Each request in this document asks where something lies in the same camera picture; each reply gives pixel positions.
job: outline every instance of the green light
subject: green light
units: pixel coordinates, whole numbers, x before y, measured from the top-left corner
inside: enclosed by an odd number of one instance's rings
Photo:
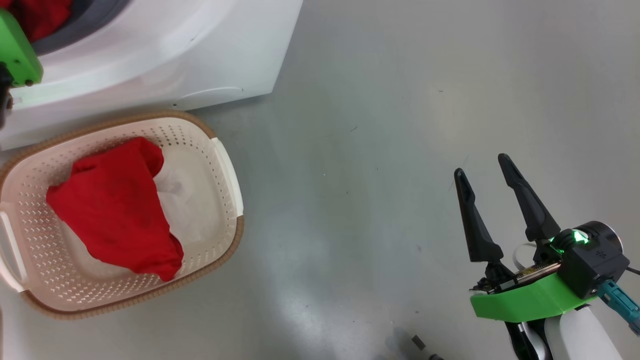
[[[587,236],[584,236],[582,231],[573,230],[573,238],[575,239],[575,242],[578,242],[578,241],[582,241],[584,243],[589,242],[589,238]]]

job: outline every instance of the red cloth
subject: red cloth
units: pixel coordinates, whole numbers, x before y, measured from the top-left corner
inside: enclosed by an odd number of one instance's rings
[[[134,138],[76,161],[69,180],[49,187],[47,203],[94,258],[169,281],[184,253],[153,180],[163,162],[158,146]]]
[[[71,16],[72,0],[0,0],[18,20],[30,42],[48,37],[56,32]]]

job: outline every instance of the teal connector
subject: teal connector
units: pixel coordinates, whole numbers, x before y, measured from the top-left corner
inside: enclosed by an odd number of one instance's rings
[[[640,337],[640,308],[615,282],[607,280],[602,284],[598,288],[598,297],[622,316],[631,331]]]

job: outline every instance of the cable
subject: cable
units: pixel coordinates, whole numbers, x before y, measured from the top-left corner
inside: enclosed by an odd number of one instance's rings
[[[636,270],[634,268],[627,267],[627,271],[628,272],[632,272],[632,273],[634,273],[636,275],[640,275],[640,270]]]

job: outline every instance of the brown basket rim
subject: brown basket rim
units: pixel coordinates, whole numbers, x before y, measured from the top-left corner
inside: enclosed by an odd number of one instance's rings
[[[185,113],[183,111],[166,110],[166,111],[159,111],[155,113],[144,113],[139,115],[133,115],[129,117],[124,117],[122,119],[101,122],[100,124],[96,124],[93,126],[85,127],[83,129],[71,131],[69,133],[45,140],[16,154],[14,157],[9,159],[0,168],[0,193],[2,192],[2,187],[4,186],[6,177],[11,172],[11,170],[18,163],[20,163],[22,160],[28,158],[31,155],[34,155],[38,152],[44,151],[46,149],[49,149],[61,143],[73,140],[75,138],[79,138],[80,136],[84,136],[90,133],[94,133],[96,131],[108,129],[110,127],[116,127],[120,125],[130,124],[132,122],[151,120],[151,119],[160,119],[165,117],[173,117],[173,118],[187,120],[193,123],[194,125],[198,126],[209,138],[213,139],[216,137],[216,134],[213,132],[213,130],[209,129],[200,119],[198,119],[197,117],[189,113]],[[199,279],[200,277],[219,268],[222,264],[226,263],[227,260],[229,260],[229,258],[231,258],[231,255],[234,254],[234,252],[238,248],[238,245],[240,244],[240,239],[242,238],[243,233],[244,233],[244,216],[241,215],[236,219],[236,233],[234,235],[234,239],[231,241],[231,245],[229,246],[227,251],[225,251],[225,253],[216,261],[176,281],[169,282],[168,284],[162,285],[156,289],[147,291],[142,294],[138,294],[128,299],[116,301],[111,304],[92,307],[89,309],[78,310],[78,311],[62,311],[62,310],[55,309],[53,307],[49,307],[46,304],[42,303],[41,301],[38,300],[38,298],[35,297],[35,295],[33,295],[33,293],[30,290],[25,290],[21,292],[20,295],[31,307],[36,309],[38,312],[44,315],[50,316],[51,318],[55,318],[59,320],[78,320],[78,319],[89,318],[92,316],[109,313],[111,311],[123,309],[131,305],[139,304],[140,302],[144,302],[144,301],[153,299],[155,297],[158,297],[160,295],[163,295],[165,293],[168,293],[169,291],[172,291],[177,288],[180,288],[181,286],[187,285],[188,283],[196,279]]]

